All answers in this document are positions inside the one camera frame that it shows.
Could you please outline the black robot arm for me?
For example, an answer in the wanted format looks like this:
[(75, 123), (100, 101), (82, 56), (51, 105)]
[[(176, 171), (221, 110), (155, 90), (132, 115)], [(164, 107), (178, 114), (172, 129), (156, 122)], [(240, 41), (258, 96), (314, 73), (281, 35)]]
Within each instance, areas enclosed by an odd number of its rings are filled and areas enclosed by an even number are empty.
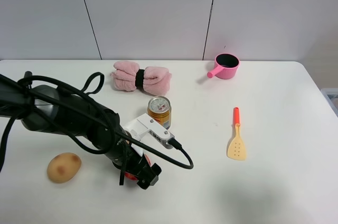
[(144, 154), (132, 148), (119, 115), (91, 97), (103, 82), (100, 72), (92, 74), (81, 90), (29, 71), (19, 81), (1, 76), (1, 117), (9, 118), (1, 137), (1, 163), (10, 130), (20, 120), (30, 131), (67, 135), (83, 150), (107, 156), (120, 169), (120, 184), (125, 174), (131, 174), (142, 189), (153, 186), (161, 168), (150, 165)]

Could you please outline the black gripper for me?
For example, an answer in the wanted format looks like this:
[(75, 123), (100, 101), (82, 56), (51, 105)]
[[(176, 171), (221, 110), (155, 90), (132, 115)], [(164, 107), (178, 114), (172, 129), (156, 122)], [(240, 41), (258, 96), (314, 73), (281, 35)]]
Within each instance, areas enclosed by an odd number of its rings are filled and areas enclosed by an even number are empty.
[(137, 177), (137, 185), (144, 190), (155, 185), (162, 172), (159, 165), (154, 163), (150, 166), (145, 154), (141, 152), (140, 155), (122, 138), (117, 138), (115, 144), (105, 156), (112, 161), (114, 167), (120, 170), (120, 179), (124, 179), (125, 172), (128, 172)]

